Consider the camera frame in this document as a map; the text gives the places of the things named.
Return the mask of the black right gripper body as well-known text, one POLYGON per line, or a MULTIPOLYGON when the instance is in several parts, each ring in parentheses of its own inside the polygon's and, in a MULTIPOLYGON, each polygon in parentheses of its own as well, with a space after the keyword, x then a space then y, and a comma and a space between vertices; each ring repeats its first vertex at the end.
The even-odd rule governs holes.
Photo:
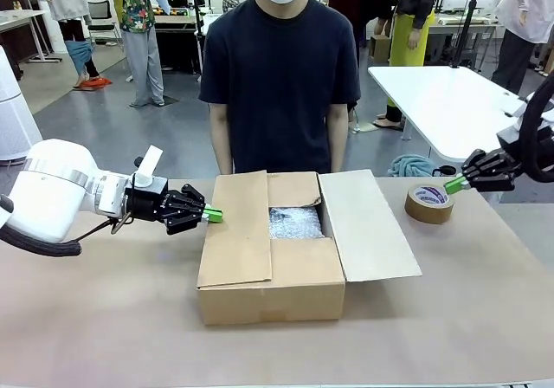
POLYGON ((523 173, 521 150, 521 145, 500 147, 500 163, 497 172, 502 185, 515 185, 515 179, 523 173))

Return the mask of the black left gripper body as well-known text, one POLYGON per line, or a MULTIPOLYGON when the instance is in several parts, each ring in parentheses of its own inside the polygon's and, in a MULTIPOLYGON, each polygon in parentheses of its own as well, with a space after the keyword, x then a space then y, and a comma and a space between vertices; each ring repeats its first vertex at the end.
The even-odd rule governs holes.
POLYGON ((129 180, 125 189, 125 213, 143 221, 156 222, 159 208, 168 193, 168 179, 154 178, 146 187, 139 187, 129 180))

